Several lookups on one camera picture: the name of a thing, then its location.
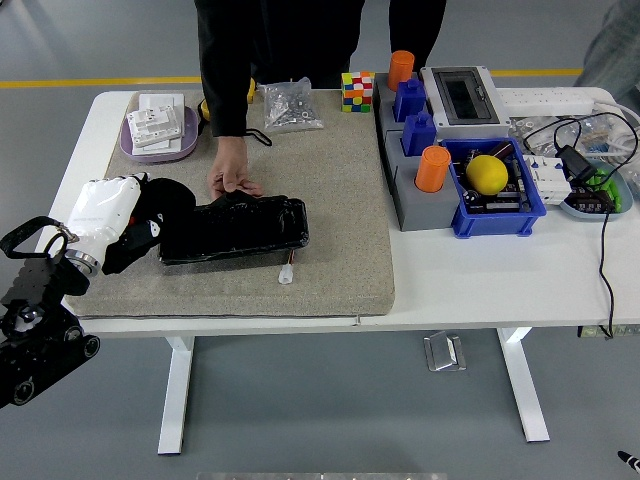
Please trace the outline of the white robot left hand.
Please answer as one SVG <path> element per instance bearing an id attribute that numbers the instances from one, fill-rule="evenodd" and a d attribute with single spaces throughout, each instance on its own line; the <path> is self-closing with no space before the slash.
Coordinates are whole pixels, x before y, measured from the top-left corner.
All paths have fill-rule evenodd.
<path id="1" fill-rule="evenodd" d="M 66 257 L 96 272 L 108 262 L 130 264 L 155 246 L 162 216 L 134 212 L 148 184 L 146 173 L 86 183 L 67 222 L 74 238 Z"/>

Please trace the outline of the person's right hand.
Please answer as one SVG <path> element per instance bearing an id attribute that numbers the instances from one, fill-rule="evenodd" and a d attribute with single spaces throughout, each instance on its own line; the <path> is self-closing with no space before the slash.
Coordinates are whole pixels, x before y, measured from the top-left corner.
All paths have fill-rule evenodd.
<path id="1" fill-rule="evenodd" d="M 236 190 L 253 197 L 263 195 L 262 186 L 248 178 L 248 154 L 243 137 L 217 138 L 217 151 L 207 175 L 207 185 L 212 200 Z"/>

